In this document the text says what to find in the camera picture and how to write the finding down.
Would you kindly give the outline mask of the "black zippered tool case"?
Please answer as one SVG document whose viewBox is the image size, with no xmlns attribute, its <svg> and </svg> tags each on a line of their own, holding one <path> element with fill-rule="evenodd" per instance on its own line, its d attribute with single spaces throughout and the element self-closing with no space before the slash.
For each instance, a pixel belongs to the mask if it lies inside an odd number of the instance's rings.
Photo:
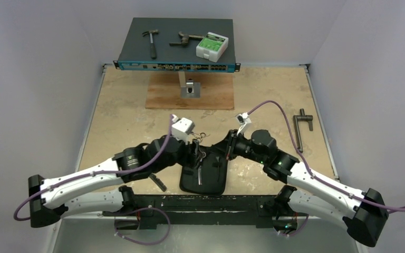
<svg viewBox="0 0 405 253">
<path fill-rule="evenodd" d="M 198 185 L 197 169 L 182 166 L 179 188 L 184 192 L 219 196 L 224 193 L 227 180 L 228 160 L 215 146 L 200 148 L 206 156 L 202 160 L 202 185 Z"/>
</svg>

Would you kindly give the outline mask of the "silver thinning scissors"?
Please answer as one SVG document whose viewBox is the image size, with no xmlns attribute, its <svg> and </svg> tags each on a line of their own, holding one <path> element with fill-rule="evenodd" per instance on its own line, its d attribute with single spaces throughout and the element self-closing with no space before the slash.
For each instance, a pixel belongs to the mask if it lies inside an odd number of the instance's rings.
<svg viewBox="0 0 405 253">
<path fill-rule="evenodd" d="M 201 133 L 193 132 L 191 135 L 192 135 L 195 139 L 204 139 L 204 138 L 206 138 L 206 137 L 209 136 L 209 134 L 206 134 L 206 133 L 204 133 L 204 132 L 201 132 Z"/>
</svg>

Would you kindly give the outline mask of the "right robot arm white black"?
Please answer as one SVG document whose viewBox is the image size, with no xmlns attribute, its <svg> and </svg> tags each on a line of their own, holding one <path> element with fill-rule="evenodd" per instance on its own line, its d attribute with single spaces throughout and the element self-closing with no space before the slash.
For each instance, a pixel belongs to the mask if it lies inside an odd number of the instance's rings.
<svg viewBox="0 0 405 253">
<path fill-rule="evenodd" d="M 260 163 L 271 179 L 306 190 L 332 205 L 341 213 L 340 220 L 349 236 L 368 247 L 376 246 L 389 218 L 377 190 L 352 188 L 310 169 L 297 157 L 279 149 L 267 130 L 256 130 L 249 139 L 237 130 L 230 130 L 216 146 L 227 160 L 240 156 Z"/>
</svg>

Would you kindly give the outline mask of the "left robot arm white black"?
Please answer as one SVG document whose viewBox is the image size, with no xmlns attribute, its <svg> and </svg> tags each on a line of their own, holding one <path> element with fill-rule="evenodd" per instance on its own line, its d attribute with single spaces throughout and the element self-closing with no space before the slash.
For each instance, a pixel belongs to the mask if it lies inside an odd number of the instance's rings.
<svg viewBox="0 0 405 253">
<path fill-rule="evenodd" d="M 128 216 L 136 201 L 122 191 L 92 196 L 95 190 L 149 178 L 161 170 L 184 165 L 194 145 L 174 137 L 161 137 L 151 143 L 126 148 L 103 162 L 57 178 L 35 174 L 28 178 L 30 226 L 42 228 L 75 213 L 117 212 Z"/>
</svg>

